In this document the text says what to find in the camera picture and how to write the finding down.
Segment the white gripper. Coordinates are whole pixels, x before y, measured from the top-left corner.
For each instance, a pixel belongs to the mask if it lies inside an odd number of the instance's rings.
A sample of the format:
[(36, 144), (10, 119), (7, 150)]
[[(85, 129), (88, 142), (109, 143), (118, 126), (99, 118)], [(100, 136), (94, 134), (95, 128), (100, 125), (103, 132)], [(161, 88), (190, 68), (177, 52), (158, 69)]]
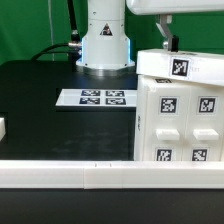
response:
[(179, 37), (171, 32), (172, 16), (167, 14), (224, 10), (224, 0), (126, 0), (126, 5), (136, 15), (160, 14), (156, 26), (164, 38), (163, 48), (170, 52), (179, 50)]

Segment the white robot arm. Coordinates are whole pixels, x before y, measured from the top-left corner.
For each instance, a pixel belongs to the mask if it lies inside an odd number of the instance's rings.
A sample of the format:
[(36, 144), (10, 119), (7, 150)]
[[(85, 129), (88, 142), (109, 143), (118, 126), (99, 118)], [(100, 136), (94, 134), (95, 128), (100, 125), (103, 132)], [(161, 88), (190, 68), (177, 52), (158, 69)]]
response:
[(224, 0), (88, 0), (88, 30), (82, 38), (77, 70), (97, 76), (132, 70), (130, 40), (125, 34), (125, 7), (135, 15), (158, 15), (157, 27), (167, 39), (165, 48), (178, 51), (178, 37), (169, 30), (177, 13), (221, 11)]

